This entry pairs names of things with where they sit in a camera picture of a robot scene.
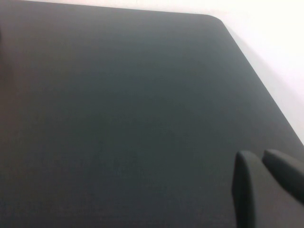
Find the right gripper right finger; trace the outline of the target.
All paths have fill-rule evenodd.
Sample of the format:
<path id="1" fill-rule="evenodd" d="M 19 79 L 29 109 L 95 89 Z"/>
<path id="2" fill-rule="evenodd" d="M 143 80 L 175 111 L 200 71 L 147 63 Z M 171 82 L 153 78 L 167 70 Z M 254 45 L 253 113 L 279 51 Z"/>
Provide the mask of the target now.
<path id="1" fill-rule="evenodd" d="M 265 150 L 262 162 L 281 187 L 304 202 L 304 163 L 278 150 Z"/>

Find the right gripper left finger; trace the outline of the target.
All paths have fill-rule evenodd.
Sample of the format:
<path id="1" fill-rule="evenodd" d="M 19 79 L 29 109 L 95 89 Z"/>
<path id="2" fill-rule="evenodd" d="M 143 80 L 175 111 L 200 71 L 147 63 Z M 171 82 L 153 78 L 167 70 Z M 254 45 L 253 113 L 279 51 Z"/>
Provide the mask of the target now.
<path id="1" fill-rule="evenodd" d="M 251 152 L 238 152 L 232 181 L 238 228 L 302 228 L 304 203 L 284 190 Z"/>

